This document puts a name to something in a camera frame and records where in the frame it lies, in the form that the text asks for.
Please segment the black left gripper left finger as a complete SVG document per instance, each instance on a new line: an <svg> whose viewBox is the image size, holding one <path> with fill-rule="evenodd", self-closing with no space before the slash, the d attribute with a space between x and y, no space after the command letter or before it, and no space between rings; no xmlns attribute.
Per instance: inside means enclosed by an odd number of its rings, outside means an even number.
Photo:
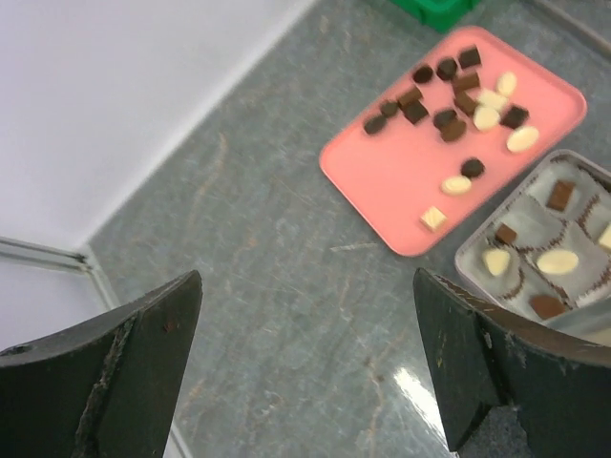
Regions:
<svg viewBox="0 0 611 458"><path fill-rule="evenodd" d="M161 457L201 306L186 272L1 353L4 457Z"/></svg>

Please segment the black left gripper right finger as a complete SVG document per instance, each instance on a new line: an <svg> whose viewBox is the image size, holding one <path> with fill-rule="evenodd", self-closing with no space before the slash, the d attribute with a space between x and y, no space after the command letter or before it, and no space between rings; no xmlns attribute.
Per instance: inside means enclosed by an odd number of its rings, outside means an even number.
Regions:
<svg viewBox="0 0 611 458"><path fill-rule="evenodd" d="M412 281L449 450L514 406L536 457L610 454L610 349L481 300L431 271Z"/></svg>

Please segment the pink square chocolate tin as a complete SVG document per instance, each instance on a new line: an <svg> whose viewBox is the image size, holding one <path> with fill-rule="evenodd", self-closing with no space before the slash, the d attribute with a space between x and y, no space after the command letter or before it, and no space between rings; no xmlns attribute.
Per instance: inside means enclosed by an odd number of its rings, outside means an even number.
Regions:
<svg viewBox="0 0 611 458"><path fill-rule="evenodd" d="M563 212L546 206L559 179L575 182ZM495 240L501 223L516 231L512 245ZM502 276L493 277L482 260L489 248L505 249L512 256ZM576 253L579 265L565 275L542 273L538 257L558 248ZM458 273L486 299L536 323L547 320L529 305L535 295L558 298L566 312L610 299L609 171L570 150L551 153L461 245L454 262Z"/></svg>

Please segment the pink chocolate tray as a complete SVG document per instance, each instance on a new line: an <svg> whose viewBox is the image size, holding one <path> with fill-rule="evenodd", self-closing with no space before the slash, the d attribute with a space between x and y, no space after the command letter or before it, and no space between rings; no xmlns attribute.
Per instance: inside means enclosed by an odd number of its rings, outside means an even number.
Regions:
<svg viewBox="0 0 611 458"><path fill-rule="evenodd" d="M320 167L328 179L360 213L385 244L406 257L426 253L474 210L507 185L532 162L572 132L584 119L587 102L579 89L548 71L495 35L477 26L452 31L422 63L436 66L444 57L456 58L478 49L480 85L492 89L503 73L516 75L511 104L528 111L527 124L539 130L537 142L513 154L507 150L510 130L497 126L480 132L474 126L455 142L444 142L427 116L411 124L402 114L391 117L377 134L364 130L367 119L414 86L406 73L387 88L322 150ZM448 196L440 190L444 179L460 174L461 164L478 158L485 173L471 179L471 190ZM431 206L446 216L435 232L420 221Z"/></svg>

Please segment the silver tin lid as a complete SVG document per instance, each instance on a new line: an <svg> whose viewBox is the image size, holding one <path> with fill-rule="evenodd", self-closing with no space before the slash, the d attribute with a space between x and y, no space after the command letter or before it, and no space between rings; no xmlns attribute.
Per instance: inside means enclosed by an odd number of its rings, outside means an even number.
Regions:
<svg viewBox="0 0 611 458"><path fill-rule="evenodd" d="M543 323L550 329L592 344L610 346L610 299L566 312Z"/></svg>

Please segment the metal tongs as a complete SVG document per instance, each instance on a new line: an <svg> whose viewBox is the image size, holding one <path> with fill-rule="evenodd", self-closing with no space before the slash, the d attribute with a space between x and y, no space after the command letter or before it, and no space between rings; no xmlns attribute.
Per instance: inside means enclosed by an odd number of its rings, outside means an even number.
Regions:
<svg viewBox="0 0 611 458"><path fill-rule="evenodd" d="M533 1L533 4L553 18L555 22L571 32L580 42L606 59L610 58L610 41L603 35L555 6L551 1Z"/></svg>

